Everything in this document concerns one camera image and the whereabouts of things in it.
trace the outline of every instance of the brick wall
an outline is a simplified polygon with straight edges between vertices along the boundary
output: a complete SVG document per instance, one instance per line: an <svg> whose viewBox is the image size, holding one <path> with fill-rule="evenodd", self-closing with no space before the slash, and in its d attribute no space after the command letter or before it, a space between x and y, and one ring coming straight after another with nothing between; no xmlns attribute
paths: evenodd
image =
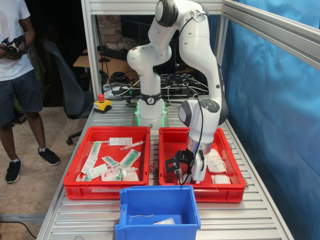
<svg viewBox="0 0 320 240"><path fill-rule="evenodd" d="M130 50L139 45L136 40L122 36L120 15L99 15L98 22L103 45L108 48Z"/></svg>

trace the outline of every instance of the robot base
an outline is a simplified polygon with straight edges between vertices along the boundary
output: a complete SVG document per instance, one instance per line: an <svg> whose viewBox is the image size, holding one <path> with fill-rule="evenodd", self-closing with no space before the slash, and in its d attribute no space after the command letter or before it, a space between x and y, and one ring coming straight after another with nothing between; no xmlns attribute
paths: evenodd
<svg viewBox="0 0 320 240"><path fill-rule="evenodd" d="M145 126L158 130L169 127L169 116L162 99L154 105L147 105L145 101L139 100L133 116L133 126Z"/></svg>
<svg viewBox="0 0 320 240"><path fill-rule="evenodd" d="M141 116L134 115L132 126L145 126L149 127L152 130L158 130L163 127L170 127L169 125L169 116L168 114L159 117L157 119L145 119Z"/></svg>

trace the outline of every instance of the human hand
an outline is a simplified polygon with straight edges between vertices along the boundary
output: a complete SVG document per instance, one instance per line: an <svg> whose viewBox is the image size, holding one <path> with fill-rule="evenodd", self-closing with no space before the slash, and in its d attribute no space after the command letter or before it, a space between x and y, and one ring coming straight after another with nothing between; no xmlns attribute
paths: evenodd
<svg viewBox="0 0 320 240"><path fill-rule="evenodd" d="M6 58L11 60L19 60L22 58L24 54L25 54L24 51L20 50L18 52L7 54Z"/></svg>
<svg viewBox="0 0 320 240"><path fill-rule="evenodd" d="M6 45L0 44L0 58L4 58L8 54L8 52L4 50L5 47Z"/></svg>

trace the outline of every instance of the black sneaker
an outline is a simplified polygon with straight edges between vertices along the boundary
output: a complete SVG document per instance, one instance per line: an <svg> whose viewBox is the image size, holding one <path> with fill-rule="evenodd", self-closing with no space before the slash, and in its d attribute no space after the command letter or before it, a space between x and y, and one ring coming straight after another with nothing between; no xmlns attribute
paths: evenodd
<svg viewBox="0 0 320 240"><path fill-rule="evenodd" d="M39 151L38 148L38 154L40 158L46 160L48 164L52 166L60 163L60 158L53 151L49 150L49 148L46 148L45 151Z"/></svg>
<svg viewBox="0 0 320 240"><path fill-rule="evenodd" d="M19 171L21 167L22 167L22 164L20 160L16 162L11 161L9 163L9 168L6 170L7 173L5 175L5 181L8 184L13 184L18 180Z"/></svg>

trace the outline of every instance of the white t-shirt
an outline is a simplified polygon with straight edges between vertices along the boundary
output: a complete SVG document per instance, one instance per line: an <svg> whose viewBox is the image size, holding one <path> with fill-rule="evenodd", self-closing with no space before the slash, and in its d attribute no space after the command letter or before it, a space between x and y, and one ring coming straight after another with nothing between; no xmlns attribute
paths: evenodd
<svg viewBox="0 0 320 240"><path fill-rule="evenodd" d="M25 0L0 0L0 43L21 36L19 20L29 16ZM33 69L27 54L19 60L0 58L0 81L16 79Z"/></svg>

